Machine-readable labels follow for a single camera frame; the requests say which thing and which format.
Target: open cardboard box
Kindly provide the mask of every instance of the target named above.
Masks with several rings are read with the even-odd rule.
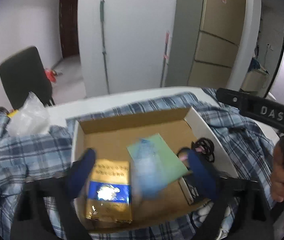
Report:
[[[191,142],[196,141],[197,138],[211,139],[215,145],[215,168],[227,172],[233,178],[238,177],[221,143],[193,108],[170,109],[77,122],[72,145],[72,162],[78,160],[87,148],[95,149],[97,159],[131,161],[126,147],[137,142],[139,138],[149,137],[156,133],[162,136],[175,153],[182,147],[190,147]],[[142,201],[140,205],[134,205],[133,195],[132,223],[116,223],[110,226],[100,222],[92,230],[85,218],[86,196],[87,186],[83,187],[80,196],[74,200],[74,205],[78,218],[87,229],[90,229],[90,233],[114,233],[161,224],[188,214],[204,204],[202,201],[189,205],[178,181],[175,181],[161,192],[158,199]]]

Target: gold foil bag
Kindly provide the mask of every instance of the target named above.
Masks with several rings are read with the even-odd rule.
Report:
[[[129,162],[98,159],[91,173],[86,218],[132,222]]]

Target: clear plastic bag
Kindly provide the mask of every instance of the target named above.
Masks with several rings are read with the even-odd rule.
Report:
[[[37,96],[30,92],[22,108],[11,118],[7,126],[10,136],[47,133],[49,113]]]
[[[166,187],[162,164],[151,141],[140,139],[134,161],[134,174],[143,198],[155,198]]]

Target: black chair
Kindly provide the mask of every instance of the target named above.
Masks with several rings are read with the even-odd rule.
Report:
[[[52,84],[36,47],[32,46],[11,56],[0,65],[0,78],[5,93],[14,109],[23,106],[29,92],[33,92],[43,105],[55,105]]]

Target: blue label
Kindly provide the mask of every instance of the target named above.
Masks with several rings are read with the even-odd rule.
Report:
[[[129,204],[130,186],[91,181],[88,198]]]

